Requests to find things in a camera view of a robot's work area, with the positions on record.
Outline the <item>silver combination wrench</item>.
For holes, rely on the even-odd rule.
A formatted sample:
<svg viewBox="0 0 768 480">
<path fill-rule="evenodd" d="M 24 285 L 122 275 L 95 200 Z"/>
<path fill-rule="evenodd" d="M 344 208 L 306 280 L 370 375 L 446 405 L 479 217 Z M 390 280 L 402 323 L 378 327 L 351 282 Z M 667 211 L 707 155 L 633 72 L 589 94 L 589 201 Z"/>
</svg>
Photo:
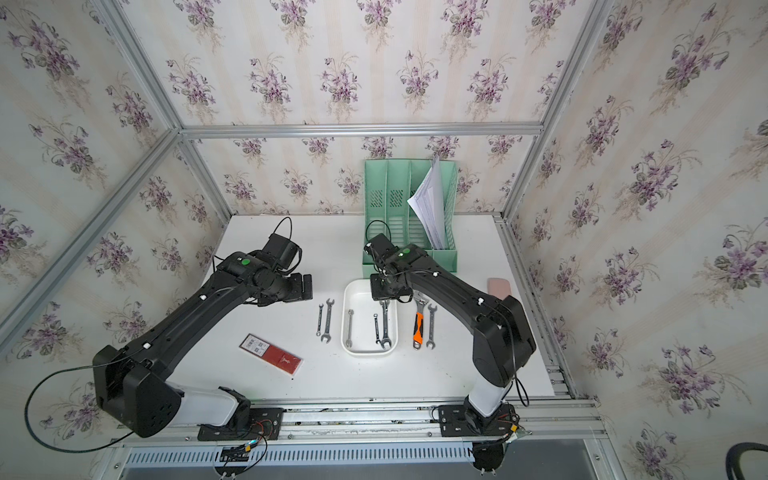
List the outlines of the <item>silver combination wrench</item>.
<svg viewBox="0 0 768 480">
<path fill-rule="evenodd" d="M 436 316 L 437 310 L 438 310 L 437 306 L 435 306 L 433 304 L 429 304 L 428 305 L 428 311 L 429 311 L 429 324 L 428 324 L 428 328 L 429 328 L 429 330 L 428 330 L 428 338 L 427 338 L 426 346 L 430 350 L 433 350 L 435 348 L 435 346 L 436 346 L 435 341 L 434 341 L 434 328 L 435 328 L 435 316 Z"/>
</svg>

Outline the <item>large silver open-end wrench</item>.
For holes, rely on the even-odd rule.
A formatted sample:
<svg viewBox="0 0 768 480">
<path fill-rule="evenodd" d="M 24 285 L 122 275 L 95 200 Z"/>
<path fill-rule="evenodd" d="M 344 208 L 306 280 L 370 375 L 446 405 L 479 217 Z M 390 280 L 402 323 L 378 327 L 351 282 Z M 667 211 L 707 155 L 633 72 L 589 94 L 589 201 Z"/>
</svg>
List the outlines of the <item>large silver open-end wrench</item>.
<svg viewBox="0 0 768 480">
<path fill-rule="evenodd" d="M 324 328 L 320 336 L 320 340 L 326 344 L 328 344 L 331 341 L 331 322 L 332 322 L 332 310 L 334 306 L 335 300 L 332 298 L 329 298 L 326 301 L 326 316 L 325 316 L 325 323 Z"/>
</svg>

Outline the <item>orange handled adjustable wrench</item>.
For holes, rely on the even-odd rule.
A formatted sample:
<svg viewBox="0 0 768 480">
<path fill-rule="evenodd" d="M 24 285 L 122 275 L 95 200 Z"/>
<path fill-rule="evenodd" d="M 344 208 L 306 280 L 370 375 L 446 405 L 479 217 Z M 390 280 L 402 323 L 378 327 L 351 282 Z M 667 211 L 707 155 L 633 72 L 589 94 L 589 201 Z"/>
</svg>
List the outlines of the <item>orange handled adjustable wrench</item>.
<svg viewBox="0 0 768 480">
<path fill-rule="evenodd" d="M 424 309 L 427 302 L 420 296 L 414 295 L 414 301 L 416 303 L 416 314 L 414 317 L 414 329 L 412 336 L 412 346 L 414 349 L 420 349 L 423 346 L 423 322 L 424 322 Z"/>
</svg>

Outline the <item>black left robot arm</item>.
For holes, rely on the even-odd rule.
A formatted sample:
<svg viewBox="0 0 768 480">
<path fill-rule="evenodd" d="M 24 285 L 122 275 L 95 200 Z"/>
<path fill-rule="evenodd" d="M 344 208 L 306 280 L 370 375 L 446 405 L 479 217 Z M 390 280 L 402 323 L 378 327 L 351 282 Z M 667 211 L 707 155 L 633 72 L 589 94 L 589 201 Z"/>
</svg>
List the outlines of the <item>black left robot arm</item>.
<svg viewBox="0 0 768 480">
<path fill-rule="evenodd" d="M 95 401 L 141 438 L 178 424 L 196 424 L 244 437 L 251 402 L 229 387 L 196 390 L 169 381 L 186 354 L 235 308 L 246 303 L 306 301 L 312 277 L 296 268 L 303 250 L 273 233 L 261 249 L 235 251 L 185 302 L 146 333 L 93 358 Z"/>
</svg>

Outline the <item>tiny silver wrench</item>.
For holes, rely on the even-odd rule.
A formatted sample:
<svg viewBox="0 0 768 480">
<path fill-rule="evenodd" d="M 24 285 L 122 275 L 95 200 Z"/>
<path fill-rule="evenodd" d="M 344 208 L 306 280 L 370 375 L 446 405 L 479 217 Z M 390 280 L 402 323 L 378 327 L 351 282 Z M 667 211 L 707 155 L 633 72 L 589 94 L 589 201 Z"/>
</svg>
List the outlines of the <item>tiny silver wrench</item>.
<svg viewBox="0 0 768 480">
<path fill-rule="evenodd" d="M 318 306 L 317 326 L 316 326 L 316 333 L 315 333 L 316 336 L 318 337 L 322 335 L 323 310 L 324 310 L 324 305 L 320 304 Z"/>
</svg>

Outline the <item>small silver open-end wrench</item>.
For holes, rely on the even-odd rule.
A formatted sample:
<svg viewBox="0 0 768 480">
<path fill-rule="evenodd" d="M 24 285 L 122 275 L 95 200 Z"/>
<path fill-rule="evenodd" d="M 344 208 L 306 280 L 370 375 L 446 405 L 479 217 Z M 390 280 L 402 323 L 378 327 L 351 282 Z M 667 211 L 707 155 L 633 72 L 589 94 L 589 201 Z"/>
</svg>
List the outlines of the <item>small silver open-end wrench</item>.
<svg viewBox="0 0 768 480">
<path fill-rule="evenodd" d="M 354 310 L 349 309 L 347 312 L 347 327 L 346 327 L 346 336 L 344 341 L 344 345 L 347 350 L 351 350 L 353 348 L 353 341 L 352 341 L 353 320 L 354 320 Z"/>
</svg>

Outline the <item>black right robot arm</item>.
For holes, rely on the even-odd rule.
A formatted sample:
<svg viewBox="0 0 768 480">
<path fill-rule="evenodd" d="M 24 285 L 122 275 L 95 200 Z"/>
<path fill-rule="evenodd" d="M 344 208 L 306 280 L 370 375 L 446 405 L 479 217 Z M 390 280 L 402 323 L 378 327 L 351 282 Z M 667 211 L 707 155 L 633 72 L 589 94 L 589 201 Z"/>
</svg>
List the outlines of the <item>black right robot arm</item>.
<svg viewBox="0 0 768 480">
<path fill-rule="evenodd" d="M 537 349 L 520 301 L 478 290 L 440 266 L 424 249 L 414 244 L 397 247 L 384 234 L 368 240 L 364 251 L 375 266 L 370 276 L 374 300 L 398 300 L 418 292 L 470 332 L 478 381 L 465 398 L 466 417 L 475 424 L 489 423 L 498 415 L 518 370 Z"/>
</svg>

